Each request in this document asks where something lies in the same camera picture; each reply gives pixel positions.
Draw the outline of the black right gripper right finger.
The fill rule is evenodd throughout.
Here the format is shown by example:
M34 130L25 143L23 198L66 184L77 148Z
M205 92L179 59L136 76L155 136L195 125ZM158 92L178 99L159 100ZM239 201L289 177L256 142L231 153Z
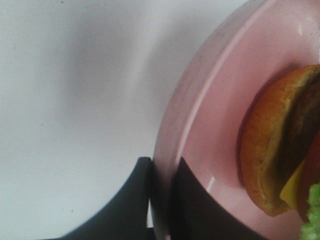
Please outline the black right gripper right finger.
M183 158L172 186L169 228L173 240L250 239L250 231L211 198Z

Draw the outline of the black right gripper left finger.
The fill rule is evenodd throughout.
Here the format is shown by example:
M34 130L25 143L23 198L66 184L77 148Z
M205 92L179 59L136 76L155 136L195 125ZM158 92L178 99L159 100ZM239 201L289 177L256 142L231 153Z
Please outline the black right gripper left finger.
M151 240L147 227L152 160L140 157L118 193L97 214L61 240Z

